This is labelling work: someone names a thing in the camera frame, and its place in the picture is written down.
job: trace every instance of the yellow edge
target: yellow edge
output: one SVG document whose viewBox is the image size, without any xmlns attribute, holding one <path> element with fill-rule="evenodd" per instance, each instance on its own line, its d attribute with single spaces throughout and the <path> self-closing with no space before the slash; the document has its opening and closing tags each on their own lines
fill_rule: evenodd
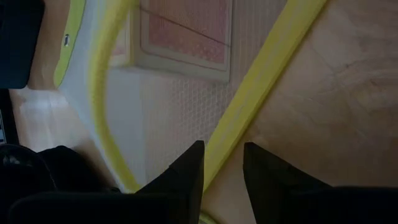
<svg viewBox="0 0 398 224">
<path fill-rule="evenodd" d="M 288 0 L 206 146 L 205 190 L 241 139 L 325 3 L 326 0 Z"/>
<path fill-rule="evenodd" d="M 116 37 L 127 18 L 132 0 L 106 1 L 106 12 L 101 20 L 101 29 L 96 34 L 92 45 L 90 60 L 89 97 L 95 131 L 99 136 L 104 154 L 113 171 L 117 173 L 119 181 L 128 192 L 136 192 L 140 186 L 124 162 L 120 150 L 116 145 L 106 121 L 106 76 L 108 62 L 116 41 Z"/>
<path fill-rule="evenodd" d="M 73 48 L 77 33 L 80 29 L 81 20 L 83 18 L 83 11 L 85 9 L 86 0 L 71 0 L 69 5 L 68 20 L 62 36 L 60 59 L 58 60 L 57 67 L 54 71 L 54 85 L 56 87 L 61 85 L 63 77 L 69 66 L 70 56 L 72 55 Z M 64 46 L 65 36 L 69 35 L 69 45 Z"/>
</svg>

